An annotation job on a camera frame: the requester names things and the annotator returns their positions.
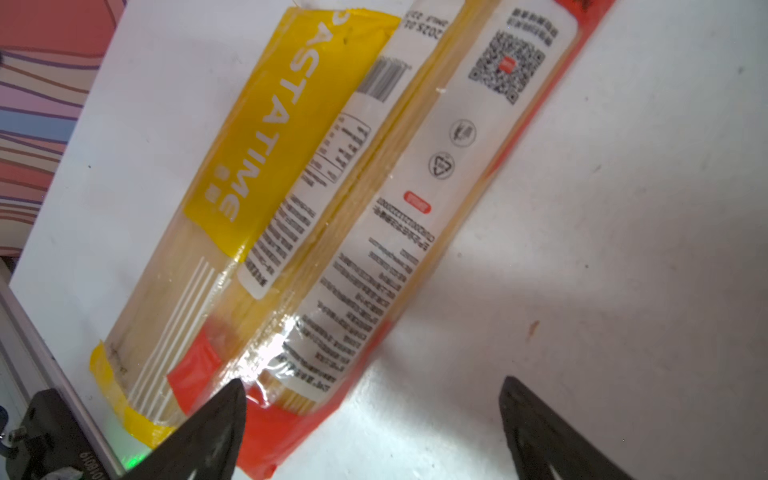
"red label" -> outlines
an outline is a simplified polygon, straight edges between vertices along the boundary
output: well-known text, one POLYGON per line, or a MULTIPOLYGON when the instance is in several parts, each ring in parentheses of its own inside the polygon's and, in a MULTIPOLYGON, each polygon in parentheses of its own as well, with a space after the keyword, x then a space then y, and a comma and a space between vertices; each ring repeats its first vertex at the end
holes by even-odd
POLYGON ((518 62, 515 61, 512 57, 504 57, 504 60, 500 64, 498 64, 498 69, 506 72, 506 73, 512 73, 512 71, 515 69, 515 66, 517 66, 518 62))
POLYGON ((406 202, 413 205, 418 211, 420 211, 423 214, 428 214, 432 211, 432 205, 428 204, 426 200, 421 198, 419 195, 414 194, 411 191, 407 191, 405 195, 402 196, 406 202))

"white surface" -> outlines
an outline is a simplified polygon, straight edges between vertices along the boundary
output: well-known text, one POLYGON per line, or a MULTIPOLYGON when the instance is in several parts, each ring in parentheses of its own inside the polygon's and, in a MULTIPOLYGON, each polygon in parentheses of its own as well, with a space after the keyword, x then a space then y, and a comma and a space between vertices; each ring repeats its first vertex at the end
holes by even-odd
MULTIPOLYGON (((288 2, 264 3, 131 0, 12 281, 124 458, 88 355, 288 2)), ((618 0, 275 478, 514 478, 506 374, 636 478, 765 478, 766 22, 763 0, 618 0)))

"pasta package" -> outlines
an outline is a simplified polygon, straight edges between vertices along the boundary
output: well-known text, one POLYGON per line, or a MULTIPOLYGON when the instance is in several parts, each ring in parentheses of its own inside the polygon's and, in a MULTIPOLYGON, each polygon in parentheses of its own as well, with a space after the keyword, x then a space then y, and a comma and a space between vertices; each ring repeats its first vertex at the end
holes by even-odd
POLYGON ((397 88, 390 66, 409 65, 416 38, 433 39, 428 61, 375 135, 345 108, 168 376, 185 412, 243 380, 251 478, 339 407, 612 3, 424 1, 403 18, 408 41, 355 95, 397 88), (341 187, 323 187, 323 158, 355 163, 341 187))
POLYGON ((166 375, 265 230, 399 18, 289 8, 91 371, 125 428, 158 445, 184 419, 166 375))

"barcode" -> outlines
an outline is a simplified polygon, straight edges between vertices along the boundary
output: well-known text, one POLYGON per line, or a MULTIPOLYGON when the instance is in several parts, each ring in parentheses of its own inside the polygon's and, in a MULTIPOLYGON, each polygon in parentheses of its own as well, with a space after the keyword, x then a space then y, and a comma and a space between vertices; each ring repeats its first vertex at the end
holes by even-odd
POLYGON ((379 57, 366 75, 366 78, 357 88, 357 91, 369 97, 374 97, 378 101, 385 102, 402 77, 402 74, 410 68, 410 65, 398 58, 379 57))

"white label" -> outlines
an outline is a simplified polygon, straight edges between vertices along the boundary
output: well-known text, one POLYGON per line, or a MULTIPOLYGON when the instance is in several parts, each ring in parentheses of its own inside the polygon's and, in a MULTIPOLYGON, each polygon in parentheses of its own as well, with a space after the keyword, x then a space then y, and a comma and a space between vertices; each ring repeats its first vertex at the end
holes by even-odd
POLYGON ((310 235, 400 95, 435 50, 464 0, 417 0, 253 245, 237 279, 264 298, 310 235))
POLYGON ((574 40, 553 0, 504 0, 293 316, 268 370, 323 402, 574 40))

